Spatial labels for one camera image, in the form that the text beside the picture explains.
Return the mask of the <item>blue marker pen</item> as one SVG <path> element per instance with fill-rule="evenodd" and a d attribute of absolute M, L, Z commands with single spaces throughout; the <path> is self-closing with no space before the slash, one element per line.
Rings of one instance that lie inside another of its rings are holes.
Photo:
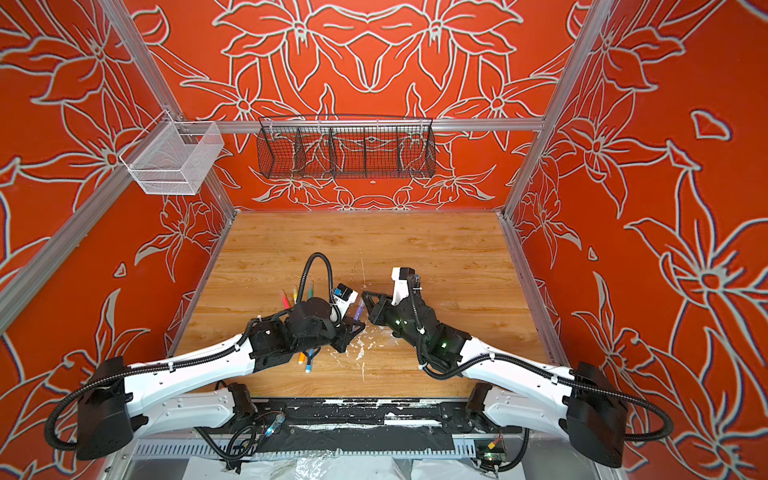
<path fill-rule="evenodd" d="M 320 352 L 320 348 L 316 348 L 316 349 L 310 350 L 306 354 L 305 372 L 307 374 L 312 372 L 314 359 L 319 354 L 319 352 Z"/>

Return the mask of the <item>purple marker pen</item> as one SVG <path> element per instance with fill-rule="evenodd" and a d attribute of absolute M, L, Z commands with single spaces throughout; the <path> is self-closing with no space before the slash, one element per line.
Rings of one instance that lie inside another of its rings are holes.
<path fill-rule="evenodd" d="M 354 321 L 359 321 L 360 317 L 362 316 L 363 311 L 365 310 L 365 303 L 363 300 L 360 300 L 357 304 L 357 308 L 353 317 Z"/>

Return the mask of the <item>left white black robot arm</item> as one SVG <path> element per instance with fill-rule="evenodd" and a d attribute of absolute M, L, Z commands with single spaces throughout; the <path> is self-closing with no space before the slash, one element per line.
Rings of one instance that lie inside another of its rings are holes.
<path fill-rule="evenodd" d="M 344 352 L 365 329 L 345 314 L 347 308 L 346 302 L 311 298 L 252 319 L 243 333 L 205 349 L 148 364 L 127 365 L 121 357 L 103 362 L 76 396 L 75 458 L 94 460 L 121 449 L 150 424 L 152 407 L 181 394 L 286 364 L 324 346 Z"/>

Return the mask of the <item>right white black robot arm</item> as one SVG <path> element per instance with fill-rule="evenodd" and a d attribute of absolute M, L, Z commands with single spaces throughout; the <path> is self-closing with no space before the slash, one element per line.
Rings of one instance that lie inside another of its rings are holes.
<path fill-rule="evenodd" d="M 364 292 L 363 301 L 372 324 L 416 349 L 428 376 L 477 381 L 469 407 L 481 418 L 558 436 L 598 464 L 621 467 L 627 403 L 597 367 L 570 369 L 502 351 L 439 321 L 422 299 L 395 303 Z"/>

